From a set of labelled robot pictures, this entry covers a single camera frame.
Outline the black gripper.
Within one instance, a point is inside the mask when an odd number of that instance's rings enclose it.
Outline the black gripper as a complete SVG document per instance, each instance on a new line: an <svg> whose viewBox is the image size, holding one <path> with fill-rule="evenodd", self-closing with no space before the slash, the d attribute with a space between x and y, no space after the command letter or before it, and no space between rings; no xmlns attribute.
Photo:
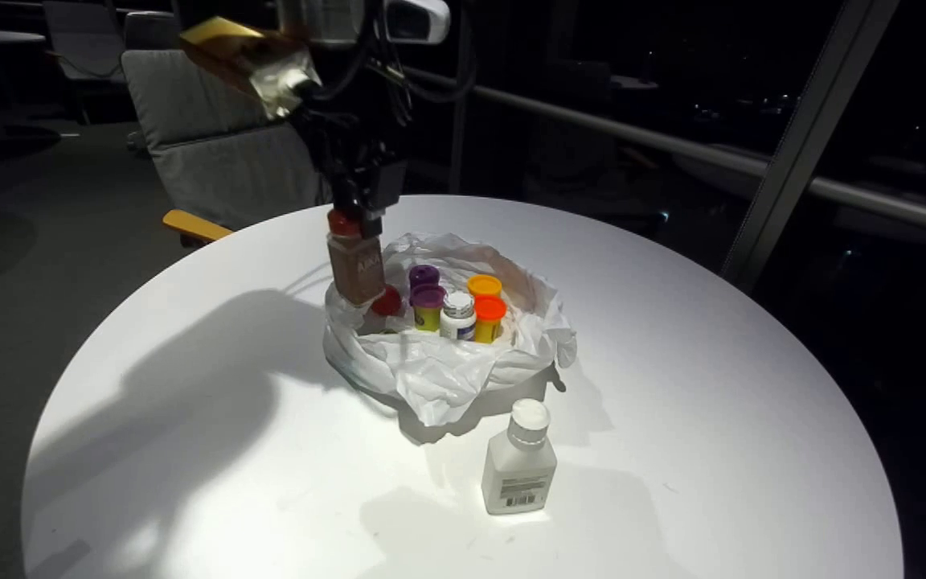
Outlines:
<svg viewBox="0 0 926 579"><path fill-rule="evenodd" d="M308 146L312 164L331 189L328 229L380 237L387 209L398 202L404 181L404 132L413 102L404 86L376 54L328 61L294 95L294 124Z"/></svg>

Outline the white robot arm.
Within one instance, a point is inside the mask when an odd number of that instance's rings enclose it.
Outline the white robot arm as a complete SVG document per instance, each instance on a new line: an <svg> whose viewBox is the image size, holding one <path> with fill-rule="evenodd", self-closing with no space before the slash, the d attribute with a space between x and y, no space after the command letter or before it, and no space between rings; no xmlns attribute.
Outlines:
<svg viewBox="0 0 926 579"><path fill-rule="evenodd" d="M362 237L402 195L404 136L421 86L402 72L398 45L440 45L444 0L277 0L279 29L312 58L315 76L294 95L294 124L331 188L331 202Z"/></svg>

